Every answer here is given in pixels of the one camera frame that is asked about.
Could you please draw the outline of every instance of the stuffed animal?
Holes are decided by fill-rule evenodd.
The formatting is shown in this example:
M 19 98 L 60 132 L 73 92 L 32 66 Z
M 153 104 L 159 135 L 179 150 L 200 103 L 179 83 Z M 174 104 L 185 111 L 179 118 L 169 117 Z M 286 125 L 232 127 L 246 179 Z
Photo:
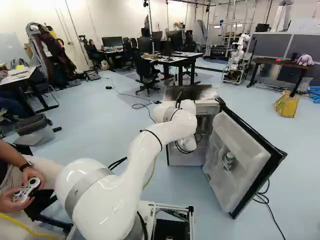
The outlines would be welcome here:
M 312 60 L 312 57 L 310 55 L 302 55 L 299 59 L 297 64 L 308 66 L 308 65 L 314 65 L 315 62 Z

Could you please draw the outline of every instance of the mini fridge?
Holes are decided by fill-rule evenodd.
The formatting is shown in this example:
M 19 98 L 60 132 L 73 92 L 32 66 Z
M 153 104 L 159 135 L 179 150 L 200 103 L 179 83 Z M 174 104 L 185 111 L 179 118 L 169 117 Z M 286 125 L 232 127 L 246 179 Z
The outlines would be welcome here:
M 210 88 L 210 85 L 173 87 L 167 91 L 166 99 L 175 96 L 175 92 L 181 89 L 185 92 L 184 98 L 191 99 L 190 96 L 203 96 L 192 92 L 208 91 Z M 191 154 L 183 154 L 174 144 L 168 144 L 167 164 L 203 166 L 222 210 L 236 219 L 287 154 L 230 110 L 220 97 L 192 100 L 197 108 L 196 117 L 200 119 L 195 134 L 198 147 Z M 201 119 L 206 121 L 205 128 Z M 227 166 L 225 161 L 229 152 L 234 155 L 231 166 Z

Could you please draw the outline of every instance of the white game controller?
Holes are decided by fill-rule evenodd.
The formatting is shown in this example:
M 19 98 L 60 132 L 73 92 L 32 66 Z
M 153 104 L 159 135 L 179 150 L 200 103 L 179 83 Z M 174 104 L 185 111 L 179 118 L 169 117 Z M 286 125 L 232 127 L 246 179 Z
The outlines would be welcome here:
M 27 186 L 22 186 L 21 191 L 17 191 L 12 196 L 12 202 L 17 204 L 24 203 L 28 197 L 30 197 L 35 190 L 39 188 L 41 184 L 41 180 L 37 177 L 33 177 L 29 179 L 29 183 Z

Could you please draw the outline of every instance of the open refrigerator door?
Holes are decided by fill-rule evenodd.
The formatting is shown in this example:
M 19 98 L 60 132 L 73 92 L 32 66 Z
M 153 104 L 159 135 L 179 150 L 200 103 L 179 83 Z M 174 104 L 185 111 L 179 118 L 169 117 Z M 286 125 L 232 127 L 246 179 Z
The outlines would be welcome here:
M 222 210 L 236 219 L 287 154 L 218 102 L 203 171 Z

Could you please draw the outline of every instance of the person's hand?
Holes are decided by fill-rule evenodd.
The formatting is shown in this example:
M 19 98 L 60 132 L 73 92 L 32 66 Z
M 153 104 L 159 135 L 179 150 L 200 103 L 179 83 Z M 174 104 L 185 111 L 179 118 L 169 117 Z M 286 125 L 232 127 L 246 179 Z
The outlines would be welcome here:
M 22 183 L 24 186 L 27 186 L 29 184 L 29 179 L 31 178 L 38 178 L 41 180 L 41 185 L 39 186 L 39 189 L 42 189 L 44 185 L 46 184 L 46 178 L 45 176 L 39 172 L 38 170 L 34 169 L 33 167 L 26 167 L 22 172 Z
M 21 188 L 13 188 L 0 195 L 0 213 L 14 213 L 27 208 L 35 199 L 28 197 L 24 203 L 12 202 L 12 194 L 21 191 Z

